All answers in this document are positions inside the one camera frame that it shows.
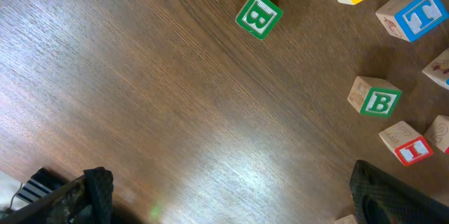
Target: red letter block face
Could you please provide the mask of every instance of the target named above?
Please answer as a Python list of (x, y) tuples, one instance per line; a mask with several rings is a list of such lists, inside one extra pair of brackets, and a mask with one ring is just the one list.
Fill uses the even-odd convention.
[(434, 153), (426, 139), (404, 121), (385, 129), (379, 136), (405, 166), (430, 157)]

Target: green block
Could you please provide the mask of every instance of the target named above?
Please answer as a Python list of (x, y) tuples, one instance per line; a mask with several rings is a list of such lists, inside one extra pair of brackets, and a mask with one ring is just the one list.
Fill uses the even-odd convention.
[(264, 39), (279, 21), (283, 11), (270, 0), (247, 0), (236, 22), (258, 39)]
[(390, 117), (401, 94), (401, 90), (372, 87), (366, 96), (360, 113), (377, 117)]

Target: red border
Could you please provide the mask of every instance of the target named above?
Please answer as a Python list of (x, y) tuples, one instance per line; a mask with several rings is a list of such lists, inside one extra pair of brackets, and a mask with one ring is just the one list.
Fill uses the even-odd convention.
[[(421, 157), (418, 157), (417, 159), (412, 160), (411, 162), (407, 162), (407, 160), (402, 156), (402, 154), (399, 152), (399, 150), (402, 150), (403, 148), (405, 148), (405, 147), (407, 147), (407, 146), (409, 146), (409, 145), (412, 145), (413, 143), (416, 143), (417, 141), (420, 141), (420, 140), (422, 141), (422, 144), (424, 144), (424, 146), (426, 147), (426, 149), (429, 151), (429, 154), (426, 154), (426, 155), (423, 155), (423, 156), (421, 156)], [(404, 144), (404, 145), (402, 145), (402, 146), (397, 147), (397, 148), (394, 150), (394, 152), (396, 153), (396, 156), (399, 158), (399, 160), (401, 160), (401, 162), (402, 162), (402, 164), (403, 164), (404, 166), (410, 166), (410, 165), (414, 164), (415, 162), (421, 161), (421, 160), (423, 160), (424, 158), (430, 157), (431, 155), (434, 154), (434, 151), (430, 148), (430, 146), (429, 146), (429, 144), (427, 143), (426, 139), (424, 139), (424, 137), (422, 137), (422, 136), (420, 136), (420, 137), (418, 137), (418, 138), (416, 138), (416, 139), (414, 139), (414, 140), (412, 140), (412, 141), (409, 141), (408, 143), (406, 143), (406, 144)]]

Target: wooden table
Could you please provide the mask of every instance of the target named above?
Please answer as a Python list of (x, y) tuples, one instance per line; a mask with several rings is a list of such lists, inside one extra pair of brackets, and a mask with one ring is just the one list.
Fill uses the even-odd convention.
[[(0, 0), (0, 169), (104, 166), (153, 223), (332, 223), (357, 159), (449, 204), (447, 155), (404, 167), (378, 136), (449, 115), (421, 73), (449, 21), (411, 44), (375, 17), (388, 0), (273, 0), (259, 41), (234, 22), (245, 1)], [(403, 91), (392, 117), (347, 102), (357, 75)]]

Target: blue border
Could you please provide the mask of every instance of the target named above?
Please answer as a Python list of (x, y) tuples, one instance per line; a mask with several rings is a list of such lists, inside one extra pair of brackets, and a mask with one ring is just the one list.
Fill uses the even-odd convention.
[(394, 18), (398, 22), (399, 26), (401, 26), (402, 30), (404, 31), (404, 33), (406, 34), (406, 36), (408, 37), (410, 42), (417, 40), (421, 36), (425, 35), (428, 31), (430, 31), (431, 29), (433, 29), (434, 27), (436, 27), (437, 25), (442, 23), (444, 20), (449, 18), (449, 13), (444, 8), (443, 2), (441, 2), (441, 0), (434, 0), (436, 7), (438, 7), (438, 9), (440, 10), (440, 12), (442, 14), (441, 18), (439, 18), (434, 24), (432, 24), (432, 25), (428, 26), (426, 29), (422, 30), (420, 33), (414, 35), (412, 30), (408, 27), (406, 21), (402, 18), (402, 15), (404, 13), (408, 12), (411, 8), (415, 7), (421, 1), (422, 0), (414, 0), (412, 3), (408, 4), (408, 6), (406, 6), (404, 9), (399, 11), (394, 16)]

